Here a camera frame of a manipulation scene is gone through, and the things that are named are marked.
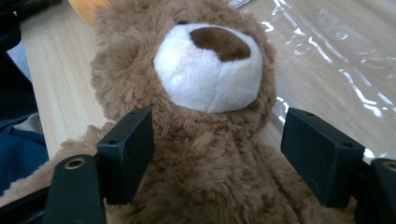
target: dark fabric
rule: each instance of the dark fabric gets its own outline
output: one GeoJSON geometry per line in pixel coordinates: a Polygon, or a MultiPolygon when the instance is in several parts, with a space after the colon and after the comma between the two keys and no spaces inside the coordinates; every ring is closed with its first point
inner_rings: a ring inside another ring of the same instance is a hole
{"type": "Polygon", "coordinates": [[[0,88],[0,128],[10,120],[37,112],[35,95],[30,92],[3,91],[0,88]]]}
{"type": "Polygon", "coordinates": [[[0,53],[14,48],[21,41],[18,18],[0,3],[0,53]]]}
{"type": "Polygon", "coordinates": [[[33,86],[6,52],[0,51],[0,90],[33,93],[33,86]]]}
{"type": "Polygon", "coordinates": [[[44,135],[16,130],[13,126],[17,123],[0,132],[0,194],[49,159],[44,135]]]}

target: wooden surface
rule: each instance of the wooden surface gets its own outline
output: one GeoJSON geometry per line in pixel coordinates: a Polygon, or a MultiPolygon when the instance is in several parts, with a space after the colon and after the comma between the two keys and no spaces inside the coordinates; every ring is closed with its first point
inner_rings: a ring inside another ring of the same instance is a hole
{"type": "MultiPolygon", "coordinates": [[[[376,156],[396,157],[396,17],[390,1],[267,1],[241,7],[277,49],[276,117],[285,105],[317,114],[376,156]]],[[[89,124],[106,120],[94,99],[93,29],[67,1],[49,4],[21,25],[49,156],[89,124]]],[[[265,141],[278,146],[269,125],[265,141]]]]}

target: plastic sheet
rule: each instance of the plastic sheet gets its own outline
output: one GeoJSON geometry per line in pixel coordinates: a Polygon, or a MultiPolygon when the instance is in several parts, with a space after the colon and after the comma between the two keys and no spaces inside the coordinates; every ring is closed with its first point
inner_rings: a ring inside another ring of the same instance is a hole
{"type": "Polygon", "coordinates": [[[307,110],[366,146],[367,158],[396,158],[396,2],[255,0],[241,8],[276,48],[280,122],[289,106],[307,110]]]}
{"type": "Polygon", "coordinates": [[[244,4],[248,3],[250,0],[231,0],[230,1],[230,6],[231,7],[235,7],[235,8],[239,8],[241,6],[243,6],[244,4]]]}

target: plush fabric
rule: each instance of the plush fabric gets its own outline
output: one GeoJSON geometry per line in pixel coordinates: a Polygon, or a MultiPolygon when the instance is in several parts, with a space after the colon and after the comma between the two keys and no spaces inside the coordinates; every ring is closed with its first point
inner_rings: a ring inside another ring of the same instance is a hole
{"type": "MultiPolygon", "coordinates": [[[[96,21],[96,98],[115,121],[151,106],[156,147],[134,201],[106,206],[108,223],[353,223],[353,203],[348,209],[321,207],[280,152],[260,141],[276,98],[275,54],[253,17],[221,0],[112,0],[98,8],[96,21]],[[154,59],[175,26],[193,23],[227,27],[254,40],[262,72],[248,105],[206,113],[172,101],[154,59]]],[[[65,142],[55,158],[15,182],[0,204],[47,186],[61,159],[93,155],[113,125],[89,127],[81,139],[65,142]]]]}
{"type": "Polygon", "coordinates": [[[256,99],[262,55],[248,35],[226,27],[183,24],[166,35],[154,68],[172,103],[221,113],[256,99]]]}

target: brown teddy bear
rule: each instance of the brown teddy bear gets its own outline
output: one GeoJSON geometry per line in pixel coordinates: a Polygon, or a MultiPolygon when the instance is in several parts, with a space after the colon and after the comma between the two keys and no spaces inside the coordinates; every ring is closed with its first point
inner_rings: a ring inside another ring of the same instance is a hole
{"type": "MultiPolygon", "coordinates": [[[[259,144],[275,103],[274,50],[259,23],[221,0],[111,0],[96,11],[92,85],[107,118],[151,106],[156,152],[130,205],[108,223],[353,223],[321,207],[280,152],[259,144]]],[[[96,153],[114,126],[12,184],[0,205],[50,184],[54,166],[96,153]]]]}

